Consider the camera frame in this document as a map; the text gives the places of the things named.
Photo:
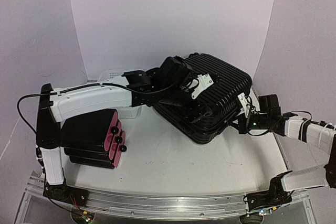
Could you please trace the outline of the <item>black ribbed hard suitcase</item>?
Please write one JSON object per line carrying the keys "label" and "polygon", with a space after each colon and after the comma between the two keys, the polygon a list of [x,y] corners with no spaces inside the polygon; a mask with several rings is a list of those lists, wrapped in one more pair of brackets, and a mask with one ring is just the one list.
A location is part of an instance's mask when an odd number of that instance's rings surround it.
{"label": "black ribbed hard suitcase", "polygon": [[238,95],[250,94],[252,79],[246,72],[209,54],[190,54],[186,63],[196,74],[209,74],[214,84],[196,98],[195,105],[158,103],[153,108],[193,142],[207,144],[241,112]]}

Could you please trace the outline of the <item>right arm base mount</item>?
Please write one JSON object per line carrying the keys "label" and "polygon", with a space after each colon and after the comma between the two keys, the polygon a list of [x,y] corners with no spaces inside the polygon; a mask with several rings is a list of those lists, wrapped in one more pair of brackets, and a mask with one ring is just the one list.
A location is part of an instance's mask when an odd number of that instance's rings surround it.
{"label": "right arm base mount", "polygon": [[268,190],[256,193],[248,193],[243,197],[243,201],[248,205],[248,211],[261,210],[271,207],[279,207],[291,203],[292,192],[284,190],[281,179],[290,171],[281,173],[270,180]]}

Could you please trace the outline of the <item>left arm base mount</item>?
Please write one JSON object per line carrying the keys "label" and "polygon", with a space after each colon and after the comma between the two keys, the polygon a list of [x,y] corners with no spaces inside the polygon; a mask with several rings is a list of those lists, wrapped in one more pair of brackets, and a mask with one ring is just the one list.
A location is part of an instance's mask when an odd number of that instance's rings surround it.
{"label": "left arm base mount", "polygon": [[50,185],[45,178],[43,196],[51,200],[84,207],[87,203],[89,191],[68,186],[66,180],[61,185]]}

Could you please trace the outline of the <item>white perforated plastic basket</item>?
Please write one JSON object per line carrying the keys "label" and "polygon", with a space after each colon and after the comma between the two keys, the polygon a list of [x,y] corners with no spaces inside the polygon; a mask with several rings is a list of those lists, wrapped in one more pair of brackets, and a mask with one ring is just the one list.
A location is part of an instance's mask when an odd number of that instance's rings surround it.
{"label": "white perforated plastic basket", "polygon": [[[121,76],[124,74],[124,70],[115,69],[115,70],[106,70],[103,71],[97,82],[99,83],[110,83],[111,79],[117,79],[117,84],[121,86],[126,86],[127,84],[121,80]],[[111,87],[113,98],[117,99],[117,102],[112,102],[112,109],[116,109],[118,111],[119,119],[135,119],[141,113],[141,106],[132,107],[131,97],[127,96],[127,91],[122,90],[116,87]]]}

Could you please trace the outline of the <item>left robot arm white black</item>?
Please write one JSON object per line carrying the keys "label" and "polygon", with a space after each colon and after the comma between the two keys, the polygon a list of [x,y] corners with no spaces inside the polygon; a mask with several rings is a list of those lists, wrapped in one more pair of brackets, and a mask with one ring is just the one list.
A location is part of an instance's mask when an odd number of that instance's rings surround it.
{"label": "left robot arm white black", "polygon": [[51,185],[50,193],[59,201],[66,201],[71,194],[69,187],[65,186],[60,152],[64,141],[61,129],[67,120],[82,126],[80,119],[90,119],[99,111],[163,103],[201,111],[200,115],[191,117],[195,122],[209,111],[209,106],[201,105],[197,99],[213,85],[214,79],[209,73],[195,74],[190,66],[181,64],[124,72],[103,82],[72,88],[53,89],[49,83],[43,85],[36,144],[46,181]]}

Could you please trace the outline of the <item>black pink small suitcase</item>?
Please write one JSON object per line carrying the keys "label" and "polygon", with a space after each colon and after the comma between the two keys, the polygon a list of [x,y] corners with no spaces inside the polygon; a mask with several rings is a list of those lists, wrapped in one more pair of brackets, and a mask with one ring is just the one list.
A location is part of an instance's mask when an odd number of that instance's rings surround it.
{"label": "black pink small suitcase", "polygon": [[67,119],[61,136],[65,154],[76,164],[115,169],[127,151],[125,131],[115,109]]}

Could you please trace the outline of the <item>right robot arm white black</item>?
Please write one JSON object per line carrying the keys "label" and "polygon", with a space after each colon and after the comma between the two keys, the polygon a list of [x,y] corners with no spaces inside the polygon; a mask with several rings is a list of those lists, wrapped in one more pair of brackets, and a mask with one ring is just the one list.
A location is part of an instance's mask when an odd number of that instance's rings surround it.
{"label": "right robot arm white black", "polygon": [[274,133],[317,147],[329,155],[325,165],[318,165],[280,176],[281,185],[273,185],[265,191],[264,200],[275,205],[285,196],[286,191],[328,186],[335,188],[335,126],[300,117],[297,111],[278,115],[267,113],[240,114],[229,124],[239,134],[251,134],[262,130],[257,136]]}

